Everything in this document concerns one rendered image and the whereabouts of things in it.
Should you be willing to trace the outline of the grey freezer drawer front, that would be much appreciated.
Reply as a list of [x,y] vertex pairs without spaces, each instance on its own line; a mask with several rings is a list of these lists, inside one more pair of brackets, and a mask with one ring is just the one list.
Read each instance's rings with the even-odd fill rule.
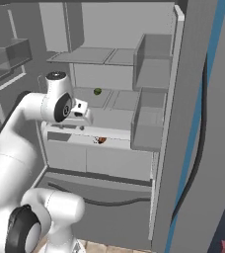
[[53,169],[46,172],[37,185],[50,189],[49,183],[96,202],[119,203],[147,198],[145,202],[121,207],[101,207],[86,203],[84,216],[73,225],[73,230],[77,237],[84,240],[130,249],[150,248],[150,184],[133,185],[127,182],[58,174]]

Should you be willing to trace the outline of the grey fridge shelf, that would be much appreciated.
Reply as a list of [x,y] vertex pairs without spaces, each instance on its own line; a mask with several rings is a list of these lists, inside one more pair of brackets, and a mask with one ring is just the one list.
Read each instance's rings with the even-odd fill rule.
[[120,91],[115,99],[115,110],[133,111],[137,102],[138,93],[134,91]]
[[113,48],[79,47],[72,52],[60,52],[49,58],[47,62],[102,65],[113,52]]
[[74,89],[74,95],[77,99],[86,101],[91,108],[103,108],[112,91],[109,89],[103,89],[99,95],[94,94],[93,88],[76,87]]
[[105,65],[132,66],[133,54],[133,48],[116,48],[105,61]]

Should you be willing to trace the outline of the grey fridge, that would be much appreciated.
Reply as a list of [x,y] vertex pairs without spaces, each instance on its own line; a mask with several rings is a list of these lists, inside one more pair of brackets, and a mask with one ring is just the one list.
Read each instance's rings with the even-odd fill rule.
[[70,132],[70,142],[86,148],[86,171],[76,172],[51,168],[58,174],[103,179],[114,182],[127,182],[133,185],[150,184],[150,214],[148,240],[150,245],[154,234],[159,190],[157,183],[163,168],[166,142],[169,131],[170,112],[176,83],[185,15],[173,0],[146,2],[111,3],[42,3],[39,6],[46,47],[53,55],[79,47],[137,48],[143,34],[163,34],[172,36],[173,54],[167,102],[164,117],[161,149],[152,153],[149,181],[113,177],[87,171],[87,147],[89,132],[97,128],[129,130],[133,111],[115,110],[113,104],[120,91],[132,89],[133,65],[77,64],[50,62],[54,66],[66,66],[76,87],[101,88],[112,91],[103,108],[91,108],[94,120],[91,126],[56,126]]

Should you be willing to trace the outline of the grey fridge door, white trim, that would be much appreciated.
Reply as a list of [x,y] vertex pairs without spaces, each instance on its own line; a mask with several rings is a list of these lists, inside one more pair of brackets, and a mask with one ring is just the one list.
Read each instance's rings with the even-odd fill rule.
[[20,93],[46,91],[47,52],[39,4],[0,2],[0,47],[11,39],[28,39],[32,59],[0,79],[0,127]]

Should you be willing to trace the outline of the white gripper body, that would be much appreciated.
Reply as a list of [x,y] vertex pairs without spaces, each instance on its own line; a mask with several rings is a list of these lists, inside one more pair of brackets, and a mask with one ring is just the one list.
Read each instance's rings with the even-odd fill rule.
[[90,109],[82,117],[69,115],[63,122],[55,123],[56,126],[75,126],[75,127],[88,127],[93,124],[93,114]]

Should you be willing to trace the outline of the grey door bin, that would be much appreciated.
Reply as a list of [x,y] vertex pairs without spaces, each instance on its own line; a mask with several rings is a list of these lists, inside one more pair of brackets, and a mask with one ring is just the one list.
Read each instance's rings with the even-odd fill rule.
[[166,102],[165,90],[139,90],[130,125],[130,147],[133,150],[160,151]]
[[143,34],[133,53],[132,89],[169,88],[173,54],[172,36]]
[[11,39],[6,46],[0,47],[0,79],[31,59],[32,52],[29,40]]

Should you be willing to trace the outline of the pale grey fridge drawer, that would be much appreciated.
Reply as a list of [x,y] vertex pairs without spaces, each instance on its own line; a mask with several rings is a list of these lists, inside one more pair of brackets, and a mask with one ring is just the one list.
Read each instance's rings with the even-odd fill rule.
[[[106,137],[98,144],[99,137]],[[130,148],[130,131],[97,128],[89,132],[87,171],[113,177],[149,181],[152,153]]]
[[72,134],[50,124],[41,124],[48,165],[76,172],[86,171],[86,148],[70,142]]

